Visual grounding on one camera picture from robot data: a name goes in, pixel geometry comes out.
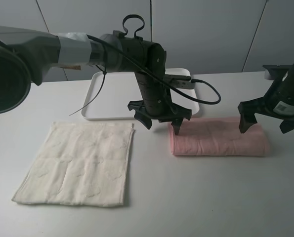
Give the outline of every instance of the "silver tape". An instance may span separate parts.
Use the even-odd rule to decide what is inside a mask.
[[[86,33],[59,33],[59,65],[87,64],[91,55],[91,43]]]

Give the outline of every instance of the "rolled pink towel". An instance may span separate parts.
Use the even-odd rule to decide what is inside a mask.
[[[175,156],[258,156],[270,152],[260,124],[241,134],[240,118],[192,118],[185,120],[179,135],[169,126],[171,151]]]

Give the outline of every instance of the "white cloth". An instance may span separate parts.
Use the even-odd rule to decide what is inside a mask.
[[[12,201],[123,205],[132,127],[54,122]]]

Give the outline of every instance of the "table surface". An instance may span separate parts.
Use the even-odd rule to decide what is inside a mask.
[[[262,72],[195,78],[222,96],[218,105],[201,105],[204,117],[237,116],[240,101],[263,96],[271,84]],[[89,84],[33,85],[22,105],[0,115],[0,236],[294,237],[294,131],[283,135],[281,121],[265,116],[257,119],[273,150],[266,158],[174,157],[167,124],[154,122],[148,131],[132,120],[124,207],[12,202],[51,123],[84,121],[80,113],[69,114],[83,104]],[[215,99],[203,84],[196,92]]]

